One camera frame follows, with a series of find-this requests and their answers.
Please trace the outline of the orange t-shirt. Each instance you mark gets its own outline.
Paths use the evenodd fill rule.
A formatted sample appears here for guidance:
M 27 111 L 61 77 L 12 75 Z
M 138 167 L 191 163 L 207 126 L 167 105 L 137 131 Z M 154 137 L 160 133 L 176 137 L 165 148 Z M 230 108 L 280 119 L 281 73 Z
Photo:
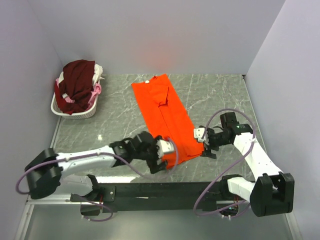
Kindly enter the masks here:
M 166 74 L 131 84 L 148 131 L 170 138 L 178 150 L 178 163 L 199 157 L 203 144 L 194 138 L 195 126 Z

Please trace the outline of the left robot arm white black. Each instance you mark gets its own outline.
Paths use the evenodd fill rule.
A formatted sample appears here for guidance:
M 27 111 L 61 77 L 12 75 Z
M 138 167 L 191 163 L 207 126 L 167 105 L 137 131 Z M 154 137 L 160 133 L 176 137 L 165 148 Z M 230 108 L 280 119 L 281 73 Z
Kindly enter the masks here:
M 53 148 L 47 148 L 24 169 L 28 194 L 34 200 L 52 194 L 77 194 L 94 201 L 100 195 L 98 181 L 93 175 L 78 176 L 79 172 L 115 168 L 129 165 L 132 160 L 142 160 L 150 173 L 155 174 L 166 169 L 168 162 L 162 158 L 174 151 L 171 142 L 160 135 L 153 137 L 147 131 L 93 150 L 56 153 Z

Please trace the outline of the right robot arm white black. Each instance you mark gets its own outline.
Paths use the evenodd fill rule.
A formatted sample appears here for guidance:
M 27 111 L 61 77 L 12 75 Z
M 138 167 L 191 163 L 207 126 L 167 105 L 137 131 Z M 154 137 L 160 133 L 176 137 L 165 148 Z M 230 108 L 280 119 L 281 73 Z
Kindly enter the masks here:
M 254 181 L 248 181 L 239 174 L 224 175 L 217 178 L 201 194 L 216 189 L 219 199 L 242 199 L 250 203 L 257 217 L 287 214 L 294 205 L 295 180 L 290 173 L 284 173 L 269 158 L 256 138 L 251 121 L 239 123 L 236 112 L 231 109 L 218 111 L 220 132 L 209 126 L 194 129 L 193 136 L 204 144 L 204 157 L 214 158 L 213 151 L 220 147 L 233 145 L 242 155 L 241 160 L 249 166 Z

